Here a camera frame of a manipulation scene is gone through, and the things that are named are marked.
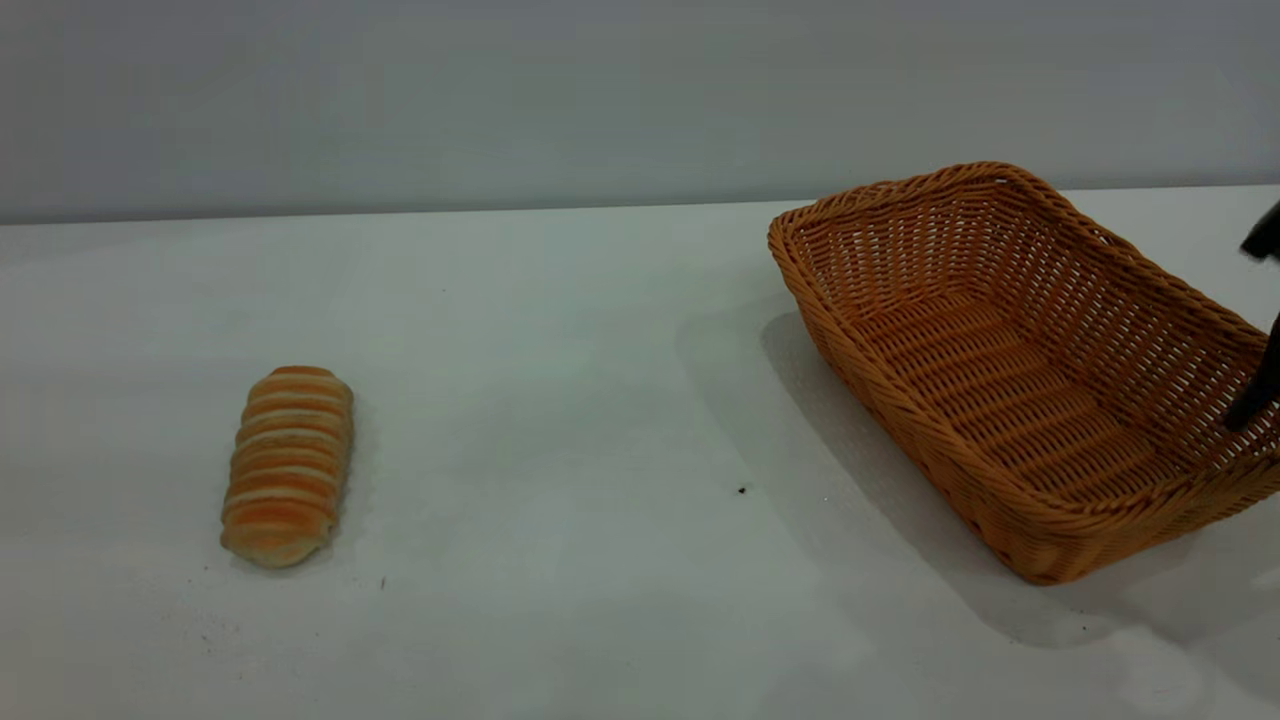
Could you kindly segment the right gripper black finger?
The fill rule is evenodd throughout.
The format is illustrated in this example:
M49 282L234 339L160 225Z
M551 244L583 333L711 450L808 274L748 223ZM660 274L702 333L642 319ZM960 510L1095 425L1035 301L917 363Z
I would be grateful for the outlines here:
M1243 432L1279 395L1279 324L1276 316L1266 348L1252 379L1228 409L1228 430Z
M1251 228L1240 251L1256 261L1279 260L1280 202L1276 201Z

